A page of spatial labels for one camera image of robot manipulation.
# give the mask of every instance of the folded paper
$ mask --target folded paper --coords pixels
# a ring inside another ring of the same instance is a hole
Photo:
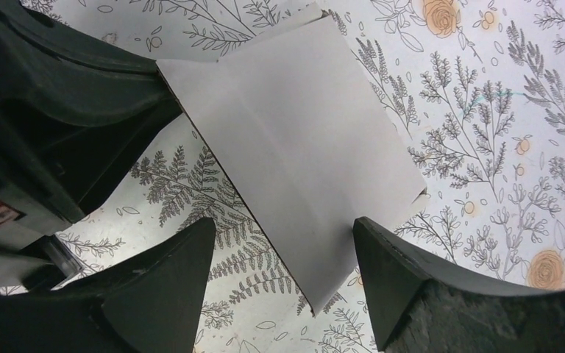
[[[304,11],[217,63],[157,65],[317,313],[356,266],[354,219],[395,227],[426,186],[332,19]]]

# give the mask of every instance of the leaf illustration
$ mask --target leaf illustration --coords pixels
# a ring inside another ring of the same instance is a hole
[[[239,346],[239,353],[260,353],[260,351],[252,343],[243,340]]]
[[[330,309],[336,304],[336,302],[338,301],[344,301],[345,302],[345,298],[339,293],[339,292],[335,292],[335,294],[333,295],[332,298],[330,298],[330,300],[328,301],[328,303],[326,303],[326,305],[324,306],[324,309],[322,309],[321,311],[324,314],[328,314],[328,312],[330,311]]]
[[[507,151],[500,138],[516,120],[509,111],[512,90],[490,81],[475,87],[477,71],[462,65],[460,57],[456,57],[454,72],[458,84],[448,90],[452,84],[450,62],[438,52],[430,55],[430,61],[433,74],[421,74],[424,90],[419,95],[430,103],[446,103],[448,110],[443,125],[427,132],[421,150],[409,148],[408,153],[426,177],[438,174],[441,179],[450,178],[450,186],[456,189],[485,182],[497,198],[495,177],[503,172]]]
[[[261,290],[267,293],[270,290],[272,293],[276,293],[277,290],[283,294],[300,293],[295,281],[282,266],[271,268],[269,271],[261,271],[260,276],[255,274],[253,277],[246,277],[245,283],[244,285],[244,281],[239,282],[239,289],[233,290],[229,295],[231,304],[237,304],[248,297],[252,297],[253,291],[255,295],[259,294]]]
[[[463,245],[461,233],[456,233],[460,225],[458,217],[453,214],[449,206],[446,206],[438,216],[432,217],[424,210],[417,213],[401,227],[395,229],[394,233],[400,237],[409,234],[413,238],[425,240],[426,243],[441,246],[447,253],[447,259],[456,263],[454,251]]]
[[[252,235],[236,253],[211,266],[209,281],[232,274],[246,273],[248,267],[253,271],[269,270],[280,264],[280,258],[262,235]]]
[[[423,46],[413,35],[406,32],[400,32],[399,37],[402,39],[402,42],[411,50],[418,53],[423,52]]]
[[[140,214],[140,211],[138,211],[135,208],[130,207],[130,206],[122,207],[122,210],[126,213],[129,213],[130,215],[139,215]]]
[[[394,14],[393,6],[388,1],[372,0],[372,5],[378,10],[379,13],[386,17],[391,17]]]
[[[258,329],[273,329],[276,327],[276,323],[273,321],[263,321],[256,326]]]
[[[409,2],[411,2],[411,0],[395,0],[395,8],[402,9],[403,7],[408,5]]]
[[[565,136],[565,86],[558,72],[545,69],[544,56],[538,45],[525,40],[522,29],[517,29],[514,21],[506,30],[510,44],[508,53],[517,65],[527,65],[533,76],[525,76],[525,97],[545,108],[544,120]]]
[[[298,297],[298,306],[296,308],[296,314],[299,316],[304,310],[304,308],[307,307],[307,305],[308,305],[308,300],[306,300],[304,294],[300,295]]]
[[[555,221],[555,227],[553,228],[553,239],[555,240],[555,246],[558,249],[565,249],[565,226],[560,221]]]
[[[462,32],[458,33],[458,42],[460,43],[460,48],[464,50],[466,48],[466,43],[467,43],[464,33]]]
[[[353,352],[356,349],[349,347],[354,346],[371,352],[363,345],[364,334],[360,333],[360,330],[364,323],[358,323],[358,314],[350,309],[344,311],[341,308],[334,312],[334,316],[337,318],[335,322],[341,324],[331,324],[324,331],[324,337],[319,342],[323,352],[347,352],[350,349]]]
[[[276,336],[276,338],[274,338],[275,341],[279,341],[282,340],[283,338],[287,337],[287,335],[289,334],[289,332],[283,332],[280,335]]]
[[[198,334],[196,335],[196,340],[193,342],[194,344],[198,344],[200,343],[200,340],[202,339],[203,334],[205,333],[204,329],[200,329],[198,331]]]
[[[427,24],[423,18],[417,15],[411,15],[411,20],[413,20],[413,22],[417,24],[417,26],[425,26]]]
[[[395,20],[386,20],[384,23],[384,32],[393,34],[397,31],[397,22]]]
[[[501,280],[505,280],[515,268],[525,271],[522,275],[526,274],[528,265],[524,265],[526,261],[519,256],[519,247],[525,236],[529,235],[532,243],[541,243],[541,237],[549,236],[548,221],[537,211],[544,211],[552,217],[561,211],[556,204],[557,199],[549,194],[551,189],[548,178],[540,178],[538,184],[529,189],[523,184],[513,184],[507,203],[514,204],[518,212],[513,213],[506,206],[498,209],[490,216],[491,224],[498,227],[492,229],[490,225],[484,225],[477,230],[477,236],[470,235],[466,239],[464,256],[469,257],[476,268],[485,266]],[[500,244],[495,237],[505,237],[505,242]]]
[[[420,121],[414,98],[408,94],[404,80],[400,76],[396,78],[389,74],[382,47],[376,40],[363,42],[360,38],[356,38],[356,41],[360,46],[358,54],[355,53],[356,60],[372,77],[373,81],[370,81],[370,85],[374,93],[386,110],[391,110],[397,115],[406,132],[411,136],[410,127],[419,125]]]
[[[59,233],[57,236],[77,256],[81,256],[84,252],[89,252],[94,257],[103,257],[104,254],[114,256],[115,251],[125,244],[122,238],[116,238],[114,242],[110,242],[109,238],[103,238],[97,243],[92,243],[90,240],[81,240],[79,235],[73,233]]]
[[[204,302],[200,315],[206,318],[205,327],[208,329],[221,329],[222,327],[230,326],[232,324],[233,312],[229,308],[228,302],[223,300],[211,304]]]
[[[190,205],[191,211],[180,229],[202,217],[211,217],[218,230],[217,247],[230,247],[232,241],[241,245],[248,234],[262,234],[256,223],[243,214],[245,206],[232,184],[226,178],[219,182],[215,158],[206,146],[191,170],[187,166],[185,151],[179,146],[169,166],[163,152],[157,151],[153,161],[144,157],[131,168],[131,177],[139,178],[141,185],[149,185],[148,201],[162,203],[161,227]]]

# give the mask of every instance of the white cardboard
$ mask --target white cardboard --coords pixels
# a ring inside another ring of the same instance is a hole
[[[314,312],[357,264],[355,218],[419,210],[422,176],[332,19],[157,65]]]

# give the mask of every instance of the orange rose illustration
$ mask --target orange rose illustration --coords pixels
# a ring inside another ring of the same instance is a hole
[[[527,283],[541,289],[560,289],[564,283],[564,260],[555,250],[539,252],[532,259]]]
[[[456,32],[460,22],[460,11],[456,10],[454,0],[424,0],[423,16],[427,28],[439,38],[449,37]]]

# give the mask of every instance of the botanical print tablecloth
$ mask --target botanical print tablecloth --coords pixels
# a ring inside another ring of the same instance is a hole
[[[214,60],[307,1],[23,3],[146,57]],[[397,234],[491,277],[565,288],[565,1],[320,5],[427,180],[429,205]],[[358,270],[312,318],[185,117],[101,209],[60,237],[92,274],[204,215],[216,219],[218,239],[195,352],[375,351]]]

